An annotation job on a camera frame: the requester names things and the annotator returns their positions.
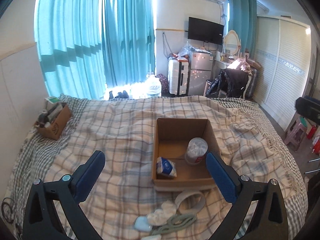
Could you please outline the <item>white lace socks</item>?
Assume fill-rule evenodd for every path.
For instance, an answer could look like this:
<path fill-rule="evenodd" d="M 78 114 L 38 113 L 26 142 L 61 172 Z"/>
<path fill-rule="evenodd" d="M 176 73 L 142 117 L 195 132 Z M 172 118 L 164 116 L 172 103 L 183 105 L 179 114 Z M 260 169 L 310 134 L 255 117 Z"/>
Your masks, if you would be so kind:
<path fill-rule="evenodd" d="M 163 226 L 172 216 L 176 215 L 176 212 L 176 204 L 167 200 L 159 209 L 149 213 L 146 217 L 151 226 Z"/>

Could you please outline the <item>teal curtain panel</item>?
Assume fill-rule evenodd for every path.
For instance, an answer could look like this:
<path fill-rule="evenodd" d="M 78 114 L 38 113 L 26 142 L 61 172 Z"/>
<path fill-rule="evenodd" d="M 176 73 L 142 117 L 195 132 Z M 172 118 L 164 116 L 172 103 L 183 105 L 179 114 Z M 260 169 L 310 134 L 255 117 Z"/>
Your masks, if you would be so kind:
<path fill-rule="evenodd" d="M 156 67 L 152 0 L 103 0 L 102 13 L 107 86 L 144 82 Z"/>
<path fill-rule="evenodd" d="M 36 0 L 34 36 L 50 96 L 104 96 L 100 8 L 100 0 Z"/>

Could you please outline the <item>pink clothes pile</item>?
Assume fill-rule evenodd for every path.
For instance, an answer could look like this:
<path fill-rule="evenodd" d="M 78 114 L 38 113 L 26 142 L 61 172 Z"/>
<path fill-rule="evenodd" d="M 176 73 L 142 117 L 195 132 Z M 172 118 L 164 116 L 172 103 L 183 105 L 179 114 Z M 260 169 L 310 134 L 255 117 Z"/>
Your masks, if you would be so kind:
<path fill-rule="evenodd" d="M 247 61 L 244 58 L 238 58 L 235 61 L 233 61 L 228 67 L 228 69 L 238 69 L 243 72 L 248 73 L 249 75 L 251 74 L 251 67 L 247 63 Z"/>

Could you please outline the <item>small cardboard box with items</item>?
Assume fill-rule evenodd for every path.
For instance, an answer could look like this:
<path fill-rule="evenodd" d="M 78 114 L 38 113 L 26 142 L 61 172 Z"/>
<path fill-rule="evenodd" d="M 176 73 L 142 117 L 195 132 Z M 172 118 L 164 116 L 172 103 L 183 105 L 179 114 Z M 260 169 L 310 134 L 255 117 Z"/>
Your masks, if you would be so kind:
<path fill-rule="evenodd" d="M 44 138 L 58 140 L 65 129 L 67 122 L 70 120 L 72 114 L 67 105 L 67 103 L 62 104 L 63 109 L 54 118 L 53 121 L 50 122 L 50 125 L 44 125 L 40 127 L 37 122 L 35 122 L 36 130 L 39 132 L 41 136 Z"/>

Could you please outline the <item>teal curtain middle panel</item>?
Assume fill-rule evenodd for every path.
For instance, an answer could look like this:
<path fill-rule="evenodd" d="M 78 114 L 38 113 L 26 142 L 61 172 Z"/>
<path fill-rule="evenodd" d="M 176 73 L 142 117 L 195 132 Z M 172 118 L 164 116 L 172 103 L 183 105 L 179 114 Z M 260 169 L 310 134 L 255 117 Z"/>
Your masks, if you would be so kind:
<path fill-rule="evenodd" d="M 107 86 L 144 82 L 156 67 L 152 0 L 103 0 L 102 13 Z"/>

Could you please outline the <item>white suitcase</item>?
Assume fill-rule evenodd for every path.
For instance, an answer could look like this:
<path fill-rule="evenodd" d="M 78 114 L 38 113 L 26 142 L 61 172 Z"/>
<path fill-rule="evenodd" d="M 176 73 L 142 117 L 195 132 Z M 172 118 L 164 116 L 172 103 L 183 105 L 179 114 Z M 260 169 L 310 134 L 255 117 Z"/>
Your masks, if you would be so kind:
<path fill-rule="evenodd" d="M 168 91 L 175 96 L 187 94 L 189 62 L 185 57 L 168 61 Z"/>

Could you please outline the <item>open brown cardboard box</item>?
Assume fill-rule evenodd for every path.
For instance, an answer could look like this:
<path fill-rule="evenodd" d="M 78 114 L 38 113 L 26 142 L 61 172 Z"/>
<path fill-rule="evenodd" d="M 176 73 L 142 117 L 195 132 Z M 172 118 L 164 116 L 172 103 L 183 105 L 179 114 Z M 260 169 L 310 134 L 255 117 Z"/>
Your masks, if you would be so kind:
<path fill-rule="evenodd" d="M 158 192 L 182 192 L 184 190 L 210 190 L 215 186 L 206 168 L 206 161 L 196 165 L 186 162 L 189 141 L 202 138 L 208 152 L 220 152 L 212 125 L 208 119 L 158 118 L 155 124 L 151 179 Z M 169 178 L 156 171 L 157 158 L 163 157 L 175 164 L 177 176 Z"/>

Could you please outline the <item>pink plastic stool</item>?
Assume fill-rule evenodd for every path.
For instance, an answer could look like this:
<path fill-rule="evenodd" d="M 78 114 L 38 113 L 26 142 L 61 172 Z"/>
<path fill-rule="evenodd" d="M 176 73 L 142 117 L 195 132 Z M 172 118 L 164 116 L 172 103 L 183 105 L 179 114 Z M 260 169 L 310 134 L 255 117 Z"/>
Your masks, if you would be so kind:
<path fill-rule="evenodd" d="M 304 117 L 300 116 L 296 120 L 296 124 L 293 126 L 293 129 L 288 133 L 287 137 L 284 140 L 285 145 L 291 144 L 295 151 L 300 147 L 300 144 L 307 132 L 307 122 Z"/>

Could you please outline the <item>blue white tissue pack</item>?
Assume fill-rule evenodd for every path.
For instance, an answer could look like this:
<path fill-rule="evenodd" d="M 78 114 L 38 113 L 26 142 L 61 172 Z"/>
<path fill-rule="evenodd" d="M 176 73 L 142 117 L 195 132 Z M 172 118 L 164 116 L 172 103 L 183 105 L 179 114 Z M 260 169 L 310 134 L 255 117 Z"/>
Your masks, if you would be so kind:
<path fill-rule="evenodd" d="M 169 178 L 176 178 L 177 177 L 175 163 L 170 161 L 169 159 L 165 159 L 163 157 L 157 158 L 156 172 L 160 176 L 165 176 L 165 177 L 169 177 Z"/>

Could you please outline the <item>chair with black jacket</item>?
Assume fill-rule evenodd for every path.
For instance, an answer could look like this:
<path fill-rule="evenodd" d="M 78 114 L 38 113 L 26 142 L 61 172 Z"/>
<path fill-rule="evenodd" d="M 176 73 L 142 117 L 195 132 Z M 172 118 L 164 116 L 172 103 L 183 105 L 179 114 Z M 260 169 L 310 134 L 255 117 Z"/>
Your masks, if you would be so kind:
<path fill-rule="evenodd" d="M 210 83 L 204 96 L 218 98 L 221 92 L 227 98 L 245 98 L 247 86 L 251 81 L 251 74 L 240 69 L 222 69 L 218 76 Z"/>

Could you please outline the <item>teal curtain left panel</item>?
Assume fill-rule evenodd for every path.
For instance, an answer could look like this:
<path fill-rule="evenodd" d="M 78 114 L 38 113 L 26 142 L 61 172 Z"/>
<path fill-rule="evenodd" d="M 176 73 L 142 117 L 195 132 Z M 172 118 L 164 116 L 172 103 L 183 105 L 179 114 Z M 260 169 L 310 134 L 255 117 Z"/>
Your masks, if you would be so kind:
<path fill-rule="evenodd" d="M 104 96 L 100 8 L 100 0 L 36 0 L 34 36 L 50 96 Z"/>

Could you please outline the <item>white sliding wardrobe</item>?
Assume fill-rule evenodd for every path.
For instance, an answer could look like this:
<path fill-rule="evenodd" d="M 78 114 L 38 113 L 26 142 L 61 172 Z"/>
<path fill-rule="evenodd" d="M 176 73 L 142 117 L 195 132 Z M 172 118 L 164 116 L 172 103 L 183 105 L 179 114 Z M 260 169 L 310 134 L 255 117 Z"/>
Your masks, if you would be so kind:
<path fill-rule="evenodd" d="M 303 95 L 311 61 L 309 25 L 259 16 L 254 59 L 261 64 L 253 99 L 286 130 Z"/>

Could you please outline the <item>black wall television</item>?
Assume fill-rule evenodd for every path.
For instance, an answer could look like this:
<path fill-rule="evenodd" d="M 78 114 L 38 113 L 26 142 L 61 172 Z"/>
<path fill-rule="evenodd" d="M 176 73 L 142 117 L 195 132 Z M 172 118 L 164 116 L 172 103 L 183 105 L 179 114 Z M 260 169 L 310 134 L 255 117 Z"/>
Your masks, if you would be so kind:
<path fill-rule="evenodd" d="M 188 39 L 222 45 L 224 25 L 189 17 Z"/>

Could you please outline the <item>oval white vanity mirror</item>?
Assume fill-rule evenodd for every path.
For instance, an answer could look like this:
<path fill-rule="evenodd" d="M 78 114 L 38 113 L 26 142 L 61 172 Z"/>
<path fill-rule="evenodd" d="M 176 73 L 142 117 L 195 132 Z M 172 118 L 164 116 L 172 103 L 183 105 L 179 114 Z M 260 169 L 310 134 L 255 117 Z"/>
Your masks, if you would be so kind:
<path fill-rule="evenodd" d="M 241 40 L 234 30 L 230 30 L 223 40 L 223 52 L 231 56 L 239 56 Z"/>

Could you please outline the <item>wide white tape roll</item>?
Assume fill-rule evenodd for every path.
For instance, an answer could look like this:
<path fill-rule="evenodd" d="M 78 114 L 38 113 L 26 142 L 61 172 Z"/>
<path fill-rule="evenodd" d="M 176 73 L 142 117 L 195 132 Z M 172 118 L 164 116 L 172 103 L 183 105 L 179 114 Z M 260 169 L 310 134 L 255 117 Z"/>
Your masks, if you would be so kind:
<path fill-rule="evenodd" d="M 201 191 L 185 190 L 175 199 L 175 205 L 180 214 L 197 214 L 206 204 L 206 198 Z"/>

